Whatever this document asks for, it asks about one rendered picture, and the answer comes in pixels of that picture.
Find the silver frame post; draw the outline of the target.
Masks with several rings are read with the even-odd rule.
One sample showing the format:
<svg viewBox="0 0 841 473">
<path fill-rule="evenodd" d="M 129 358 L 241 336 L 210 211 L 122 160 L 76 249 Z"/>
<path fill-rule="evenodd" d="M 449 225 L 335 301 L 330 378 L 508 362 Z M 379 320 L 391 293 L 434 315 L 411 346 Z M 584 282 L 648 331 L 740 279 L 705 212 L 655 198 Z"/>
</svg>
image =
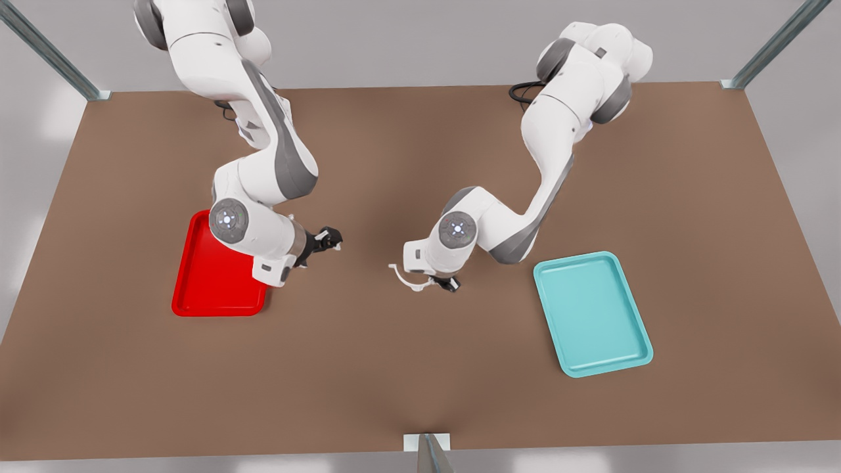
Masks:
<svg viewBox="0 0 841 473">
<path fill-rule="evenodd" d="M 110 91 L 95 86 L 12 4 L 11 0 L 0 0 L 0 21 L 88 102 L 111 98 Z"/>
<path fill-rule="evenodd" d="M 724 90 L 745 90 L 764 69 L 826 9 L 833 0 L 804 0 L 765 45 L 730 79 L 721 79 Z"/>
<path fill-rule="evenodd" d="M 417 453 L 417 473 L 455 473 L 447 458 L 451 451 L 448 433 L 404 434 L 403 451 Z"/>
</svg>

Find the white drainage pipe clamp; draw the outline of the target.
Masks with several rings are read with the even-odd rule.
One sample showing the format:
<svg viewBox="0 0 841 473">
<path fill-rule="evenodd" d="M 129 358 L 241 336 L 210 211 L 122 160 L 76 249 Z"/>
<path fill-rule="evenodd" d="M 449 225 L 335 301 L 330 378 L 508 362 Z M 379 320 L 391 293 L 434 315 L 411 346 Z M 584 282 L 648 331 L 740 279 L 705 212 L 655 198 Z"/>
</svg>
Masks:
<svg viewBox="0 0 841 473">
<path fill-rule="evenodd" d="M 424 281 L 424 282 L 411 282 L 411 281 L 408 281 L 405 278 L 405 276 L 403 276 L 403 272 L 401 271 L 401 269 L 396 264 L 393 264 L 393 263 L 388 264 L 388 267 L 391 270 L 394 270 L 397 278 L 399 279 L 400 282 L 402 282 L 403 285 L 405 285 L 408 288 L 411 288 L 411 290 L 414 291 L 414 292 L 421 292 L 425 288 L 430 287 L 433 284 L 435 284 L 432 276 L 428 276 L 428 275 L 426 275 L 426 273 L 422 274 L 424 276 L 427 276 L 426 281 Z"/>
</svg>

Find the teal rectangular tray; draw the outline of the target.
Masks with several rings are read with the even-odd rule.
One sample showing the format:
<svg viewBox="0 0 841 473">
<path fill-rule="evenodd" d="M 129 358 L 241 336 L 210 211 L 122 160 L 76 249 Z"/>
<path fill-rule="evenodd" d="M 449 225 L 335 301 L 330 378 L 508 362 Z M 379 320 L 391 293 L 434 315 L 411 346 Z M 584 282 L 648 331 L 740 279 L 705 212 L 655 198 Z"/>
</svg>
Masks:
<svg viewBox="0 0 841 473">
<path fill-rule="evenodd" d="M 562 371 L 581 379 L 648 365 L 654 348 L 615 254 L 541 261 L 535 288 Z"/>
</svg>

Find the red rectangular tray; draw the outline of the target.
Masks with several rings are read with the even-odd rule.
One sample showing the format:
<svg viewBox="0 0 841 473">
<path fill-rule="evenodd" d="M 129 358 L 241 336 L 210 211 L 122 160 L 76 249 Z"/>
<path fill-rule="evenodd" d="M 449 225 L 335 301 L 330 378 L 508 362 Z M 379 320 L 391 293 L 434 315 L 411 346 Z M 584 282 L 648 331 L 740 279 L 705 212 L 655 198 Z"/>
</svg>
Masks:
<svg viewBox="0 0 841 473">
<path fill-rule="evenodd" d="M 252 258 L 226 248 L 208 225 L 209 210 L 191 218 L 171 309 L 180 317 L 250 317 L 265 303 L 267 285 L 252 278 Z"/>
</svg>

